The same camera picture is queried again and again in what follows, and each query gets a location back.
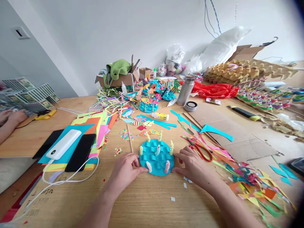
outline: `red plastic bag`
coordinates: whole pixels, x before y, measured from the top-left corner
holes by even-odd
[[[199,96],[203,98],[232,98],[236,96],[239,90],[239,87],[233,88],[230,84],[204,85],[197,81],[194,83],[195,84],[191,92],[198,92]]]

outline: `white wall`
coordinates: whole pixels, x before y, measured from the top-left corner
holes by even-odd
[[[31,37],[19,40],[10,30],[21,25]],[[60,98],[76,97],[52,60],[7,0],[0,1],[0,79],[25,76],[34,85],[49,83]]]
[[[97,92],[95,75],[108,63],[120,58],[130,61],[134,54],[142,67],[154,68],[165,60],[165,50],[173,43],[181,43],[189,59],[213,39],[204,27],[204,0],[29,1],[90,95]],[[218,31],[207,2],[210,20]],[[221,31],[234,27],[236,0],[213,2]],[[292,1],[239,0],[237,25],[252,28],[240,45],[260,45],[279,37],[257,59],[304,59],[303,24]]]

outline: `white power bank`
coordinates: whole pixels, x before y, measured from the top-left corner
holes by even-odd
[[[58,143],[56,143],[49,150],[46,156],[54,160],[60,159],[80,135],[81,131],[74,129],[70,130]]]

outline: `small bottle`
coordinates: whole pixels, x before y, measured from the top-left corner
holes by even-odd
[[[183,83],[183,86],[181,87],[180,94],[179,94],[177,102],[176,102],[177,105],[179,105],[179,106],[186,105],[193,87],[194,87],[194,79],[186,78]]]
[[[165,121],[169,120],[169,114],[164,114],[164,113],[159,113],[159,112],[153,112],[153,113],[151,113],[151,116],[154,119],[165,120]]]
[[[124,85],[124,82],[123,82],[123,81],[121,82],[121,89],[122,89],[122,91],[123,91],[123,95],[127,95],[127,94],[128,94],[127,88],[126,88],[126,86]]]

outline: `white plastic bag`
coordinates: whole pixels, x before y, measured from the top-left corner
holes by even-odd
[[[236,51],[238,43],[251,29],[236,26],[215,38],[201,54],[202,69],[226,62]]]

